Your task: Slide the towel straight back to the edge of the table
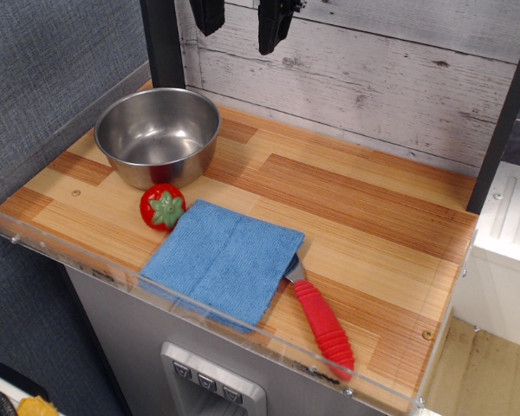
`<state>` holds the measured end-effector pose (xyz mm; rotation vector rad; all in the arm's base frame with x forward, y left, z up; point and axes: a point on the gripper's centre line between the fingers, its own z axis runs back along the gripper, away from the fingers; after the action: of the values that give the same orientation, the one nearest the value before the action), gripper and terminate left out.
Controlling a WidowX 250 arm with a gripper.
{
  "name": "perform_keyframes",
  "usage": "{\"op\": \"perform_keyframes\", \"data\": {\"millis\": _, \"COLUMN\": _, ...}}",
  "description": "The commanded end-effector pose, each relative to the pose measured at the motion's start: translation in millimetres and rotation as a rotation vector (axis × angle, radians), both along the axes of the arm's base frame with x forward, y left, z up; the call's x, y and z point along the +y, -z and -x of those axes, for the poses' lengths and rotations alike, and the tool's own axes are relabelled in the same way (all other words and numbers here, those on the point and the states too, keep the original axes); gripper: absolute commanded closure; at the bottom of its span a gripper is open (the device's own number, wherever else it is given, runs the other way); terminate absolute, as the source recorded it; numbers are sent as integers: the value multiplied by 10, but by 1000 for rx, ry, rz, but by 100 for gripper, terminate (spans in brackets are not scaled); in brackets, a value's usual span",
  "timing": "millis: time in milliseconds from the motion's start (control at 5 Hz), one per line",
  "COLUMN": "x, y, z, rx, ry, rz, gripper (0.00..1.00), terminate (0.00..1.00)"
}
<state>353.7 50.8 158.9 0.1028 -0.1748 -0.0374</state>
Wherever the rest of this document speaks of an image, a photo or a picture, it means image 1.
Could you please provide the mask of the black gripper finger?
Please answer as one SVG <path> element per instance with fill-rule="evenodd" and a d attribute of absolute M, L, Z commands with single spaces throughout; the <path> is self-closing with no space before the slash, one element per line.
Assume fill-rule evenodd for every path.
<path fill-rule="evenodd" d="M 271 54 L 287 37 L 296 12 L 292 0 L 262 0 L 258 5 L 258 44 L 261 55 Z"/>

